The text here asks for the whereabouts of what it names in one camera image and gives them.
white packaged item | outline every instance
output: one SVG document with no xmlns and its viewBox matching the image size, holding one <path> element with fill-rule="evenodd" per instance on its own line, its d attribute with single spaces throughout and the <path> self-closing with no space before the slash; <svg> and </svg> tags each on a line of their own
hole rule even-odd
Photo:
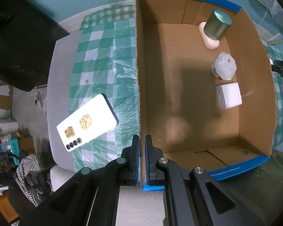
<svg viewBox="0 0 283 226">
<path fill-rule="evenodd" d="M 57 125 L 65 149 L 70 152 L 115 128 L 117 120 L 105 97 L 96 95 Z"/>
<path fill-rule="evenodd" d="M 209 49 L 209 50 L 215 50 L 216 48 L 219 47 L 219 40 L 213 40 L 213 39 L 210 39 L 210 37 L 208 37 L 204 31 L 203 31 L 203 28 L 205 26 L 206 22 L 201 22 L 199 24 L 199 32 L 200 32 L 200 35 L 201 35 L 201 39 L 203 40 L 203 43 L 204 43 L 204 46 Z"/>
<path fill-rule="evenodd" d="M 237 66 L 235 60 L 228 53 L 220 53 L 211 65 L 213 75 L 219 80 L 232 80 Z"/>
<path fill-rule="evenodd" d="M 216 87 L 219 108 L 226 110 L 242 104 L 241 93 L 237 82 Z"/>
</svg>

gold decorative sticker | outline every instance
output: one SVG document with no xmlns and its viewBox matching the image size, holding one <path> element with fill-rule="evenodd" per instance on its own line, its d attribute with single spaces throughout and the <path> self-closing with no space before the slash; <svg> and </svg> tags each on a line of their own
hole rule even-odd
<svg viewBox="0 0 283 226">
<path fill-rule="evenodd" d="M 80 125 L 84 131 L 87 128 L 91 127 L 92 125 L 91 117 L 89 115 L 83 115 L 82 119 L 80 119 Z"/>
<path fill-rule="evenodd" d="M 75 132 L 73 131 L 72 127 L 67 127 L 65 130 L 66 137 L 71 138 L 75 135 Z"/>
</svg>

peeling wall paint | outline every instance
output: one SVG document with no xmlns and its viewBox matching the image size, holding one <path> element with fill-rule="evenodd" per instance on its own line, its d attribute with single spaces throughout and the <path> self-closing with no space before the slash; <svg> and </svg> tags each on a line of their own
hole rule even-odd
<svg viewBox="0 0 283 226">
<path fill-rule="evenodd" d="M 11 87 L 0 86 L 0 119 L 11 118 Z"/>
</svg>

green metal can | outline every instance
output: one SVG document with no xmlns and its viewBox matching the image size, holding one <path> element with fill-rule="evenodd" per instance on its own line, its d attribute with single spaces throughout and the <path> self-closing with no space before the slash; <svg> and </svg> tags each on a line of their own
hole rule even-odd
<svg viewBox="0 0 283 226">
<path fill-rule="evenodd" d="M 214 9 L 203 31 L 212 40 L 219 40 L 232 25 L 232 19 L 220 9 Z"/>
</svg>

cardboard box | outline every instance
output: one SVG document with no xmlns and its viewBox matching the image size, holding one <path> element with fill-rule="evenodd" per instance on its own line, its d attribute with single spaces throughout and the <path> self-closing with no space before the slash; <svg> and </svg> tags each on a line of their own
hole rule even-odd
<svg viewBox="0 0 283 226">
<path fill-rule="evenodd" d="M 9 203 L 7 191 L 5 191 L 3 195 L 0 195 L 0 212 L 9 223 L 19 217 Z"/>
<path fill-rule="evenodd" d="M 19 149 L 24 150 L 28 154 L 35 154 L 35 145 L 31 136 L 18 139 Z"/>
<path fill-rule="evenodd" d="M 233 25 L 211 51 L 198 25 L 213 9 Z M 271 67 L 246 11 L 227 0 L 136 0 L 137 72 L 142 181 L 145 139 L 188 169 L 201 166 L 217 180 L 250 170 L 271 155 L 276 98 Z M 229 53 L 237 71 L 218 81 L 210 65 Z M 242 105 L 220 110 L 215 87 L 238 82 Z"/>
</svg>

